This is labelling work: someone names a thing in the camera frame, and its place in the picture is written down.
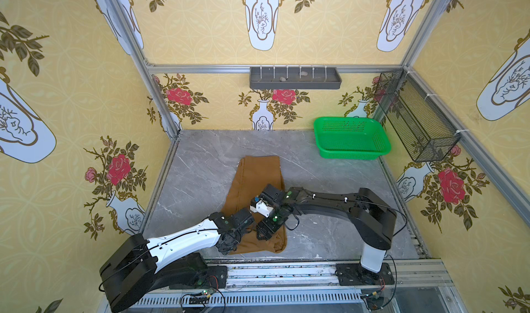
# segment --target vase illustration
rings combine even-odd
[[[118,21],[117,16],[110,12],[108,9],[108,4],[106,0],[95,0],[97,5],[99,6],[99,9],[103,16],[105,17],[105,20],[107,20],[107,23],[109,24],[110,30],[114,34],[114,37],[118,40],[120,45],[122,46],[125,53],[131,55],[133,52],[131,51],[129,45],[123,39],[123,36],[125,35],[125,31],[121,31],[121,29],[118,27],[116,22]],[[140,29],[138,28],[138,22],[136,22],[136,16],[134,15],[133,7],[131,6],[131,3],[129,0],[119,0],[123,11],[126,14],[127,23],[129,24],[131,30],[134,32],[134,36],[136,38],[136,42],[140,46],[141,49],[144,48],[144,42],[142,40],[142,35],[140,33]]]
[[[377,48],[380,51],[395,50],[405,37],[423,2],[424,0],[387,1],[386,14],[377,39]]]
[[[8,84],[0,83],[0,152],[38,163],[55,149],[55,136]]]
[[[495,121],[530,98],[530,31],[486,84],[476,101],[480,114]]]
[[[351,111],[346,115],[347,118],[366,118],[368,116],[368,113],[364,110],[367,103],[369,103],[369,100],[359,100],[357,104],[357,108],[355,110]]]
[[[405,203],[423,191],[423,178],[433,172],[430,163],[424,163],[421,168],[411,166],[401,174],[396,186]]]
[[[169,115],[171,116],[171,119],[175,123],[176,128],[178,130],[182,130],[182,125],[180,124],[179,117],[176,116],[176,114],[172,112],[169,112]],[[168,135],[169,139],[171,139],[172,137],[169,136],[168,123],[166,122],[163,116],[160,115],[160,118],[162,119],[162,128],[164,128],[164,132],[166,133],[166,135]]]
[[[129,235],[137,234],[140,231],[145,211],[134,198],[129,197],[121,201],[114,191],[107,202],[107,207],[116,211],[117,224],[121,230]]]
[[[272,130],[274,115],[267,109],[268,100],[258,100],[259,109],[252,114],[252,128],[254,130]]]
[[[243,0],[250,44],[257,50],[270,50],[278,24],[279,0]]]

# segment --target floral wallpaper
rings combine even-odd
[[[120,234],[127,232],[129,235],[137,234],[142,225],[144,219],[144,213],[142,206],[138,204],[138,197],[133,195],[136,188],[145,191],[147,182],[147,167],[143,169],[136,169],[134,160],[135,151],[138,150],[139,146],[136,144],[127,143],[125,146],[120,147],[118,141],[113,141],[112,138],[107,136],[107,139],[100,137],[103,143],[103,148],[96,148],[92,150],[84,149],[86,152],[95,156],[94,160],[97,163],[101,163],[101,168],[97,171],[93,167],[89,167],[85,173],[85,180],[89,183],[96,185],[96,188],[92,191],[92,194],[96,195],[92,198],[90,203],[85,203],[84,207],[89,208],[90,222],[86,222],[85,232],[90,232],[90,238],[97,240],[98,232],[103,232],[105,227],[103,226],[103,216],[98,213],[92,215],[92,211],[96,204],[100,201],[106,202],[107,207],[111,207],[109,211],[112,219],[112,225],[115,230]],[[132,198],[132,208],[126,210],[118,208],[116,204],[123,205],[124,201],[128,198]]]
[[[517,183],[530,193],[525,111],[530,4],[458,0],[443,14],[414,70],[458,114]]]
[[[238,105],[247,107],[252,103],[252,95],[258,95],[258,102],[250,111],[249,120],[255,130],[271,130],[277,118],[283,117],[283,124],[301,118],[294,107],[301,102],[310,103],[309,93],[299,90],[250,90],[242,92]]]
[[[385,128],[392,145],[385,160],[399,193],[427,248],[444,261],[468,312],[499,313],[505,302],[512,307],[516,300],[526,305],[518,291],[506,297],[497,284],[524,289],[528,283],[530,228],[460,144],[440,162],[416,164],[394,128]]]
[[[179,65],[399,64],[431,4],[407,6],[408,24],[389,27],[399,37],[382,52],[381,26],[402,0],[146,1],[133,5],[145,56]]]
[[[0,311],[95,312],[95,271],[138,229],[169,139],[153,130],[145,85],[94,0],[0,0],[0,12],[0,116],[18,141],[30,133],[13,124],[38,134],[11,148],[0,129]],[[44,137],[53,144],[39,145]]]
[[[528,87],[524,83],[530,52],[530,3],[451,0],[447,11],[423,47],[414,70],[530,193],[530,156],[526,153],[530,115],[525,111],[529,104],[525,103]],[[442,166],[450,169],[449,176],[442,177],[448,180],[441,181],[447,186],[449,203],[442,195],[446,209],[442,211],[442,202],[435,199],[434,206],[428,204],[425,199],[430,200],[433,195],[428,196],[427,191],[407,204],[429,249],[444,260],[470,312],[527,312],[528,295],[523,290],[527,291],[525,286],[530,280],[530,228],[489,183],[487,174],[462,146],[459,148],[453,151],[460,155],[452,162],[459,169],[445,167],[448,163],[442,161]],[[397,154],[400,153],[391,152],[394,176],[409,163],[399,160]],[[424,168],[418,175],[428,171]],[[434,190],[428,190],[436,196],[440,185],[434,181],[434,186],[433,180],[439,171],[434,169],[429,174],[429,185]],[[433,212],[443,216],[440,221],[436,217],[442,234],[432,222]]]
[[[475,196],[481,195],[482,189],[480,188],[490,184],[485,173],[477,174],[472,158],[466,158],[465,163],[457,162],[463,161],[461,158],[456,158],[461,151],[462,149],[455,145],[442,161],[423,164],[409,163],[397,180],[398,190],[404,200],[408,201],[415,196],[427,201],[427,207],[420,213],[427,217],[429,222],[438,225],[440,233],[442,233],[440,226],[442,211],[462,217],[466,230],[469,230],[473,226],[473,218],[478,218],[474,207],[470,204],[473,200],[473,192]],[[425,166],[430,169],[430,172],[423,178],[407,177],[409,168],[421,169]],[[416,184],[422,185],[423,190],[411,195]]]
[[[173,119],[182,129],[294,130],[312,129],[313,122],[320,116],[345,116],[345,112],[348,115],[364,97],[370,99],[362,108],[368,116],[373,115],[376,107],[373,89],[378,76],[341,74],[341,78],[339,90],[307,91],[252,90],[248,88],[248,75],[245,74],[168,73],[158,74],[154,80],[159,84]],[[365,89],[356,92],[361,86]],[[344,98],[347,106],[340,103]],[[149,108],[147,113],[144,116],[149,120],[156,116]]]

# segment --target yellow wallpaper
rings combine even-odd
[[[465,9],[456,7],[444,14],[423,48],[414,69],[434,89],[440,98],[471,129],[480,142],[530,193],[530,134],[527,99],[528,65],[522,75],[512,75],[506,91],[521,95],[512,103],[494,105],[481,100],[481,113],[477,103],[481,93],[494,88],[497,71],[505,62],[510,63],[514,48],[521,46],[530,28],[530,2],[528,0],[462,0]],[[517,59],[529,54],[530,43],[518,49]],[[504,107],[519,106],[507,112]]]
[[[264,91],[251,91],[247,74],[160,74],[157,79],[183,129],[252,130],[250,118],[262,97],[269,100],[267,107],[274,112],[270,114],[273,129],[293,130],[312,129],[320,116],[344,116],[354,111],[363,93],[364,99],[371,100],[364,103],[365,112],[371,115],[376,103],[368,96],[376,77],[379,75],[375,73],[341,74],[339,90],[285,90],[279,97],[277,91],[269,91],[268,97]]]
[[[252,0],[245,1],[252,7]],[[270,50],[270,45],[263,47],[268,51],[251,45],[247,30],[253,29],[247,26],[242,0],[134,0],[134,11],[144,53],[151,63],[396,64],[401,62],[430,4],[419,9],[423,3],[416,0],[412,4],[414,12],[408,5],[407,1],[389,1],[392,13],[403,8],[404,16],[394,18],[394,35],[389,38],[392,42],[380,46],[390,51],[404,33],[392,52],[377,47],[387,0],[283,0],[275,28],[266,37],[273,38],[274,44]],[[414,22],[407,25],[410,17]]]
[[[146,114],[152,106],[148,92],[94,0],[0,0],[0,12],[0,72],[7,74],[10,89],[42,118],[56,140],[55,149],[37,163],[0,153],[0,311],[35,312],[63,298],[58,313],[94,312],[101,300],[99,268],[127,236],[113,226],[109,212],[114,205],[105,206],[107,190],[116,190],[110,183],[129,171],[131,181],[120,181],[118,191],[124,193],[123,184],[131,183],[136,187],[132,194],[145,208],[169,140],[158,123],[151,124]],[[12,52],[8,39],[17,45]],[[25,128],[23,120],[15,120],[21,113],[9,114],[1,112],[0,124],[18,125],[17,131],[0,128],[0,146],[15,153],[7,150],[6,130],[17,137],[27,131],[20,131]],[[34,129],[42,141],[45,129]],[[94,148],[102,154],[108,146],[100,137],[109,145],[107,135],[120,149],[131,141],[122,160],[121,151],[110,157],[108,171],[100,158],[84,150]],[[20,145],[17,151],[25,151]],[[32,153],[40,152],[33,149],[19,158]],[[145,169],[145,176],[137,176],[140,169]],[[102,174],[105,184],[98,194],[93,193],[100,186],[96,174]],[[91,206],[84,204],[97,197],[104,199],[96,203],[91,219]],[[134,223],[138,213],[131,211],[127,217]]]
[[[403,178],[414,177],[412,175],[415,173],[415,183],[421,186],[424,184],[423,175],[430,170],[414,171],[414,166],[423,166],[425,169],[425,163],[411,166],[407,151],[388,122],[386,129],[392,151],[385,159],[397,179],[402,196],[406,196],[411,192],[407,188],[411,181],[407,182]],[[451,163],[451,169],[456,166],[458,171],[463,171],[468,177],[460,182],[459,176],[452,176],[452,170],[442,172],[434,168],[439,165],[433,165],[433,172],[428,173],[429,184],[424,187],[421,197],[409,200],[408,208],[433,257],[444,261],[470,313],[512,312],[505,302],[510,308],[515,305],[519,312],[522,306],[517,301],[528,305],[528,300],[524,296],[506,296],[498,287],[508,287],[513,293],[517,293],[521,287],[525,294],[530,293],[530,229],[494,185],[489,183],[482,170],[474,162],[469,163],[469,154],[457,146],[452,150],[452,155],[441,163],[442,170]],[[470,181],[471,195],[467,186],[461,184]],[[429,206],[432,197],[434,206]],[[472,222],[469,230],[466,230],[466,216],[457,214],[461,210],[459,205],[467,206],[467,214],[474,213],[477,216],[469,216]],[[436,216],[436,224],[428,219],[431,213]]]

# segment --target white cable clip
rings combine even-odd
[[[408,71],[408,70],[407,70],[407,73],[405,74],[405,77],[404,77],[403,79],[407,78],[407,75],[408,75],[409,73],[411,73],[411,72],[415,72],[415,73],[417,73],[417,71]]]
[[[427,94],[423,100],[427,100],[427,97],[429,96],[437,96],[437,94]]]
[[[455,136],[456,136],[456,134],[458,134],[459,132],[462,132],[462,131],[469,131],[469,129],[460,129],[460,130],[457,130],[457,131],[455,131]]]

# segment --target brown cloth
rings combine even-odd
[[[282,172],[280,170],[280,158],[271,157],[244,157],[237,166],[234,181],[230,187],[229,194],[221,212],[231,215],[249,207],[251,200],[259,195],[267,184],[274,185],[277,189],[285,190]],[[253,213],[256,224],[263,219],[260,213]],[[237,250],[232,254],[249,253],[257,251],[282,252],[287,246],[287,235],[285,227],[274,234],[269,240],[258,240],[256,231],[243,235]]]

